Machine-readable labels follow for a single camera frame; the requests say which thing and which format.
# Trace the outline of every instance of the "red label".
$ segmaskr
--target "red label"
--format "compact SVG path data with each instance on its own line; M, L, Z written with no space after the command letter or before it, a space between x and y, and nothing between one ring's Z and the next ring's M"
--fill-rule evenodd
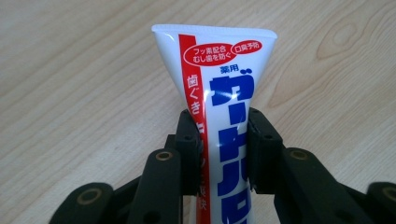
M180 44L180 58L187 54L187 51L197 47L195 36L193 35L179 35ZM231 52L231 45L228 47L228 52ZM193 63L188 63L186 60L181 60L181 70L183 74L184 93L187 99L187 106L190 110L193 120L200 132L201 139L204 142L204 150L201 156L201 186L200 196L197 197L197 211L196 223L210 223L210 188L209 188L209 158L207 145L207 129L205 118L205 100L204 100L204 86L202 83L201 68Z
M198 66L224 64L236 57L232 53L232 47L233 45L224 43L195 45L186 50L184 60Z
M182 59L196 66L216 66L234 59L237 54L249 54L262 48L257 40L244 40L235 45L212 43L193 45L185 50Z
M262 48L262 43L257 40L241 41L231 48L234 54L249 54Z

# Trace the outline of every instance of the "wooden table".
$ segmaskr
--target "wooden table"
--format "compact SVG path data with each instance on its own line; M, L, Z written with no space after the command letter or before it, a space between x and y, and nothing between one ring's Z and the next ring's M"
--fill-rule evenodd
M396 182L395 1L3 0L1 223L47 223L81 185L122 186L175 132L186 106L156 23L274 30L252 106L340 182ZM273 197L252 200L258 223L278 222Z

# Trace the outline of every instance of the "wood grain surface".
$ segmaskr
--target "wood grain surface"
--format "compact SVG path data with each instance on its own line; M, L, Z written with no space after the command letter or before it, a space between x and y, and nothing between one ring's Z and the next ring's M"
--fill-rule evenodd
M340 182L396 182L396 1L0 1L0 223L48 223L75 188L141 175L186 106L150 27L278 34L252 106ZM185 217L189 213L185 199ZM257 223L277 223L253 194Z

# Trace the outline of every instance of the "red stripe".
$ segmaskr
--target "red stripe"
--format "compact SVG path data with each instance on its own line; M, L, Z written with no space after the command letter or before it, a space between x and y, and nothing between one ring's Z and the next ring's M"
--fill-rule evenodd
M197 224L210 223L210 188L209 188L209 158L207 148L207 128L205 118L205 101L204 101L204 88L202 83L201 68L187 63L184 60L184 52L192 46L196 45L194 35L179 35L180 43L180 59L181 70L183 74L184 92L186 94L187 105L190 113L197 123L198 127L202 126L201 139L204 141L204 151L202 154L202 183L200 197L197 197Z

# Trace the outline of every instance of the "white toothpaste tube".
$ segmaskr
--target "white toothpaste tube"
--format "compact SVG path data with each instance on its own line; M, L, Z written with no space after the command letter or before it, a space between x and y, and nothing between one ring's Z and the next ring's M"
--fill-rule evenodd
M276 34L176 24L151 30L204 143L196 223L253 223L246 168L248 109Z

